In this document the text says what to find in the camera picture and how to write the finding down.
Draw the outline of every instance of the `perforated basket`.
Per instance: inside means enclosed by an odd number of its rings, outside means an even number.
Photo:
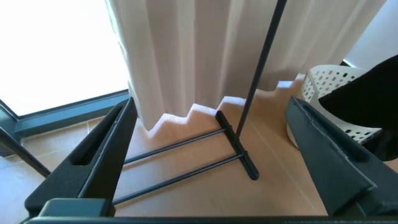
[[[307,76],[301,88],[302,99],[359,143],[369,139],[380,129],[347,123],[324,109],[318,99],[360,77],[365,72],[360,68],[347,66],[319,65],[307,71]]]

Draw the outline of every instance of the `curtain fold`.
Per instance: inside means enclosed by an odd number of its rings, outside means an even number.
[[[259,88],[340,64],[385,0],[288,1]],[[108,0],[109,18],[147,129],[192,104],[245,98],[276,0]]]

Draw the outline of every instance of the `wall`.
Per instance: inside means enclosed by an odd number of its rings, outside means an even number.
[[[398,54],[398,1],[387,0],[345,57],[354,67],[369,70]]]

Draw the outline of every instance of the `tiled floor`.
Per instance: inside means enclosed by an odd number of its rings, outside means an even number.
[[[251,180],[239,161],[183,180],[116,206],[117,216],[324,215],[325,208],[305,163],[285,131],[284,110],[300,85],[257,91],[241,141],[260,172]],[[237,127],[244,100],[226,97],[221,109]],[[156,131],[138,121],[128,157],[218,128],[216,110],[194,105],[187,119],[164,116]],[[24,146],[50,170],[91,131],[100,119],[25,139]],[[126,165],[115,197],[167,180],[234,154],[227,138],[212,136]],[[398,160],[388,162],[398,170]],[[0,160],[0,223],[27,215],[24,199],[43,178],[20,159]]]

